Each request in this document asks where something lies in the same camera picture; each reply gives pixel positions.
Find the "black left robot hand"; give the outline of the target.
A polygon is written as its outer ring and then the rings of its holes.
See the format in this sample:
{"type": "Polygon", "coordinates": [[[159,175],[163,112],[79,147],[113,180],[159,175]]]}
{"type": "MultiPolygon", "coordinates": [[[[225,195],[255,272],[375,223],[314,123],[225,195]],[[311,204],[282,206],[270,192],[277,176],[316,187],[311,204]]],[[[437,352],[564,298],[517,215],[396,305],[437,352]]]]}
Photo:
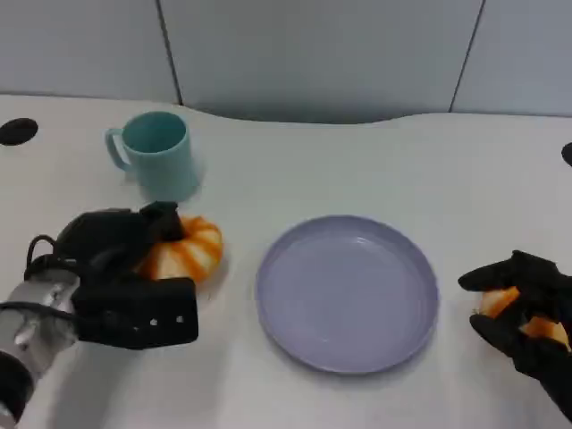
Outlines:
{"type": "Polygon", "coordinates": [[[56,253],[87,270],[94,281],[129,277],[154,245],[183,238],[175,202],[154,202],[139,211],[109,208],[81,214],[56,240],[56,253]]]}

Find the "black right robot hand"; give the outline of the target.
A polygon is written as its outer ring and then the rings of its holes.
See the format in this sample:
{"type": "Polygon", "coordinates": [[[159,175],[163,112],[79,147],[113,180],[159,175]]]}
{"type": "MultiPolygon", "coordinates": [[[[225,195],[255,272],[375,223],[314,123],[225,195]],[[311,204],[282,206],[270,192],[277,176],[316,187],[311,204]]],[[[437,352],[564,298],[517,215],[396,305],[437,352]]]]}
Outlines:
{"type": "Polygon", "coordinates": [[[469,317],[473,329],[539,382],[571,418],[571,277],[556,264],[523,251],[458,278],[463,290],[510,297],[469,317]]]}

